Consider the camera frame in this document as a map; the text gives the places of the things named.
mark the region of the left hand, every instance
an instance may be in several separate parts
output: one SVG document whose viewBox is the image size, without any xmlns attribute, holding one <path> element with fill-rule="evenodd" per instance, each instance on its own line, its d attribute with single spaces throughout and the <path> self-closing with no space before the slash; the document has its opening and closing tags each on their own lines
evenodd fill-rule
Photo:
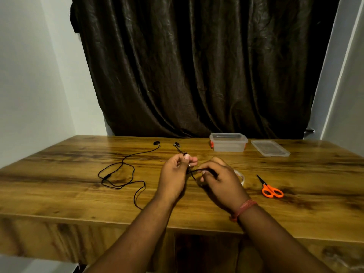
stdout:
<svg viewBox="0 0 364 273">
<path fill-rule="evenodd" d="M 192 168 L 197 163 L 197 157 L 191 157 L 189 154 L 183 156 L 182 153 L 167 160 L 161 169 L 155 196 L 173 204 L 180 196 L 186 183 L 187 168 L 189 165 Z"/>
</svg>

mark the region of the transparent lid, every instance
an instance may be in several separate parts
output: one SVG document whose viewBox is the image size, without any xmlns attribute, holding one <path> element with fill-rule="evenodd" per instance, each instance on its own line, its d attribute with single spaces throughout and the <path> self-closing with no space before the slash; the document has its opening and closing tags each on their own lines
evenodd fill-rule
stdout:
<svg viewBox="0 0 364 273">
<path fill-rule="evenodd" d="M 282 146 L 274 141 L 270 140 L 253 140 L 252 145 L 263 155 L 263 156 L 283 156 L 287 157 L 290 152 L 284 149 Z"/>
<path fill-rule="evenodd" d="M 219 142 L 219 143 L 248 142 L 248 138 L 241 133 L 211 133 L 210 140 L 212 142 Z"/>
</svg>

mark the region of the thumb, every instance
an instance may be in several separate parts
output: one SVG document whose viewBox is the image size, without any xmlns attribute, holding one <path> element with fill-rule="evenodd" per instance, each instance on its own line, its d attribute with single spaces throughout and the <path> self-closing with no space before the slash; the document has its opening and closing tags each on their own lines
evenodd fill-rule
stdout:
<svg viewBox="0 0 364 273">
<path fill-rule="evenodd" d="M 215 177 L 211 174 L 211 172 L 204 170 L 202 172 L 202 178 L 201 181 L 205 181 L 210 187 L 214 186 L 217 180 Z"/>
<path fill-rule="evenodd" d="M 190 162 L 190 155 L 186 153 L 183 158 L 180 160 L 180 166 L 178 167 L 180 170 L 186 172 L 188 168 L 188 164 Z"/>
</svg>

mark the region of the red thread bracelet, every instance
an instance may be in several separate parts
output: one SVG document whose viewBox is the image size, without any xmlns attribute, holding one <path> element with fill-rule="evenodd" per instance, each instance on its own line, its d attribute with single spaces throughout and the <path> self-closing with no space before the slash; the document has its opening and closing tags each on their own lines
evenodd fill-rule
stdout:
<svg viewBox="0 0 364 273">
<path fill-rule="evenodd" d="M 257 202 L 255 202 L 254 200 L 247 200 L 243 203 L 243 205 L 240 206 L 239 210 L 230 217 L 230 220 L 232 222 L 237 222 L 238 221 L 238 216 L 240 216 L 244 211 L 248 210 L 251 206 L 257 204 Z"/>
</svg>

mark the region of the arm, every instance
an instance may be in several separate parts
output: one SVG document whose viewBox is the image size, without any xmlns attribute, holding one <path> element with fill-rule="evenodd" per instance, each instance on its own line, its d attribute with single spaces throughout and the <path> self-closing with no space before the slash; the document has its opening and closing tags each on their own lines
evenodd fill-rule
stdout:
<svg viewBox="0 0 364 273">
<path fill-rule="evenodd" d="M 206 168 L 214 170 L 217 176 L 203 171 L 201 182 L 206 182 L 231 212 L 250 199 L 234 170 L 223 160 L 214 157 L 199 166 Z M 272 272 L 332 272 L 260 206 L 253 205 L 244 211 L 239 221 Z"/>
<path fill-rule="evenodd" d="M 177 154 L 166 161 L 153 199 L 87 273 L 146 271 L 172 207 L 184 188 L 189 163 L 196 165 L 197 158 Z"/>
</svg>

